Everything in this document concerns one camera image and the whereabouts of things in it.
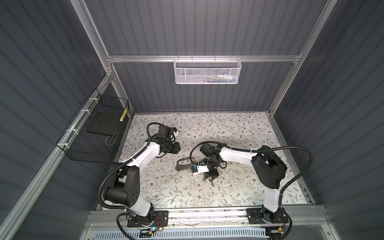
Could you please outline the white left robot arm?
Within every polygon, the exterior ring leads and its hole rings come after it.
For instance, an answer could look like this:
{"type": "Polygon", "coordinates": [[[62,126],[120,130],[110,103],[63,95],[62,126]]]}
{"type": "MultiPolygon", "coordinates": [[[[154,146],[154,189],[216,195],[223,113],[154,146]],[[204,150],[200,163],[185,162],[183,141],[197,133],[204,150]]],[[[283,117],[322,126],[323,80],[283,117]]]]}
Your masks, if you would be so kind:
{"type": "Polygon", "coordinates": [[[166,154],[178,154],[180,143],[176,141],[179,131],[161,123],[150,123],[146,127],[144,146],[121,163],[111,165],[107,177],[98,190],[99,205],[106,209],[123,210],[152,221],[154,206],[141,196],[141,173],[155,158],[166,154]]]}

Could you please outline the black headed key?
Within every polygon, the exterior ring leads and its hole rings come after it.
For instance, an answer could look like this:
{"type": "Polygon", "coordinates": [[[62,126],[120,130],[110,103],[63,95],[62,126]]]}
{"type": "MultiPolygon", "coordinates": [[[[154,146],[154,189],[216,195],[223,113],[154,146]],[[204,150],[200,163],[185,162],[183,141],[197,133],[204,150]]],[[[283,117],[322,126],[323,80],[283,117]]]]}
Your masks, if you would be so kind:
{"type": "Polygon", "coordinates": [[[210,181],[211,185],[214,187],[215,186],[214,185],[214,178],[209,178],[209,181],[210,181]]]}

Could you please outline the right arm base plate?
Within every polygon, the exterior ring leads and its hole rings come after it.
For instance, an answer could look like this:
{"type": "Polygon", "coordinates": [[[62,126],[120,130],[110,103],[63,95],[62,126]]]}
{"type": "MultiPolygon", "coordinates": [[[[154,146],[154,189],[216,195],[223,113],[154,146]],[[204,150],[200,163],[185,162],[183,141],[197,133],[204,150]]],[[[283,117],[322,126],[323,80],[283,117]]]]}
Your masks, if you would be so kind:
{"type": "Polygon", "coordinates": [[[247,218],[250,224],[287,224],[289,218],[284,208],[278,208],[271,212],[264,207],[246,209],[247,218]]]}

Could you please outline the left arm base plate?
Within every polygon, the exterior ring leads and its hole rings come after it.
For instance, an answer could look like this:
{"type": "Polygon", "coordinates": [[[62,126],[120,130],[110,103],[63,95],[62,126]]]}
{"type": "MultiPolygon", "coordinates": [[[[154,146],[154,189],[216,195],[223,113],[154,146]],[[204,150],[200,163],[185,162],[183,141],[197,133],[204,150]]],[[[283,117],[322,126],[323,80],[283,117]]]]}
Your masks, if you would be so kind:
{"type": "Polygon", "coordinates": [[[148,216],[128,216],[128,228],[141,227],[167,227],[169,219],[169,211],[150,211],[148,216]]]}

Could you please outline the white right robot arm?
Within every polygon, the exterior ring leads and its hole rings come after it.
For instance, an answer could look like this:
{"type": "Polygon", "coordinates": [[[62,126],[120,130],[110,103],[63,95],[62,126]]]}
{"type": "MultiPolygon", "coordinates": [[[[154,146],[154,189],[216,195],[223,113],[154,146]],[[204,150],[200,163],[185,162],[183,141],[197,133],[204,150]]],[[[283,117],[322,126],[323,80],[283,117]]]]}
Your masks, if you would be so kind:
{"type": "Polygon", "coordinates": [[[262,146],[258,150],[246,150],[230,147],[217,143],[213,146],[212,142],[203,142],[200,152],[206,157],[204,180],[213,182],[219,177],[218,168],[225,168],[221,163],[235,162],[254,168],[257,177],[264,189],[264,202],[260,210],[260,218],[266,223],[275,222],[281,210],[281,189],[282,180],[286,176],[287,165],[275,154],[268,146],[262,146]]]}

